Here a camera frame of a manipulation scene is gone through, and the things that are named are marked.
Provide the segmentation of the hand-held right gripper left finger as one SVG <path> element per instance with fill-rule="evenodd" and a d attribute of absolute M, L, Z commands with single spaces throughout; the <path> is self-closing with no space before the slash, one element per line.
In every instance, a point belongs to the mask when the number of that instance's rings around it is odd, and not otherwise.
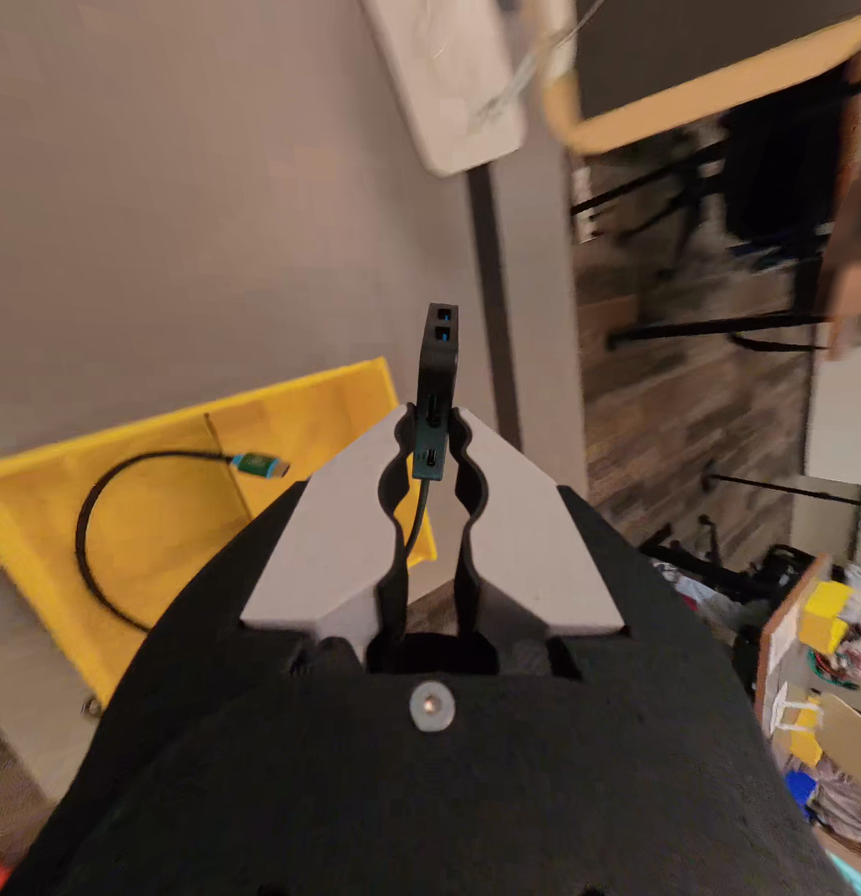
<path fill-rule="evenodd" d="M 346 640 L 358 660 L 404 629 L 408 572 L 395 511 L 410 488 L 414 405 L 396 407 L 310 477 L 245 603 L 253 630 Z"/>

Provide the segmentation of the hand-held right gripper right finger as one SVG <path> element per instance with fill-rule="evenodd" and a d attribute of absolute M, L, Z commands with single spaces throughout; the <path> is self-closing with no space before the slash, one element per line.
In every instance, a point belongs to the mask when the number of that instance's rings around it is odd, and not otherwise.
<path fill-rule="evenodd" d="M 454 602 L 458 635 L 499 652 L 625 626 L 555 480 L 471 411 L 451 412 L 456 495 L 468 513 Z"/>

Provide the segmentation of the yellow plastic bin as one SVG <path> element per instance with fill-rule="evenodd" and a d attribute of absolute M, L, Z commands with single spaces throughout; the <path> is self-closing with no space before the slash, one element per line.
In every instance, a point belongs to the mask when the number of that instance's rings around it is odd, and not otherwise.
<path fill-rule="evenodd" d="M 105 706 L 144 640 L 89 592 L 78 513 L 113 466 L 164 450 L 280 457 L 283 478 L 164 458 L 120 473 L 89 522 L 107 599 L 152 626 L 191 578 L 280 495 L 399 404 L 387 361 L 338 367 L 0 459 L 0 567 Z"/>

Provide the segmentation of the dark multiport hub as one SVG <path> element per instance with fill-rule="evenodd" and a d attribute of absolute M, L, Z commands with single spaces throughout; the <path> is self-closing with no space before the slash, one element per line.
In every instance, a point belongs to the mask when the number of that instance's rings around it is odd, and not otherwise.
<path fill-rule="evenodd" d="M 458 307 L 428 306 L 414 402 L 412 476 L 420 483 L 414 523 L 405 542 L 410 555 L 424 523 L 431 483 L 442 480 L 448 425 L 458 374 Z"/>

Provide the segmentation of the small yellow bin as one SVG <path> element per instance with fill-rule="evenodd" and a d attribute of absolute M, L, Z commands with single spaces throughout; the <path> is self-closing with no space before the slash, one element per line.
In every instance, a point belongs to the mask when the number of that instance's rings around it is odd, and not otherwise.
<path fill-rule="evenodd" d="M 853 596 L 853 588 L 839 581 L 819 582 L 801 610 L 799 642 L 816 653 L 834 654 L 849 629 L 842 615 Z"/>

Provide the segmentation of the wood-edged table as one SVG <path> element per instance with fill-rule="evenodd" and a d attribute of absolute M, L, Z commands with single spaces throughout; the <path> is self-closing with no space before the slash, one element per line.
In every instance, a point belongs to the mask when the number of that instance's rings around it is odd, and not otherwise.
<path fill-rule="evenodd" d="M 784 91 L 861 51 L 861 1 L 526 2 L 552 136 L 595 156 Z"/>

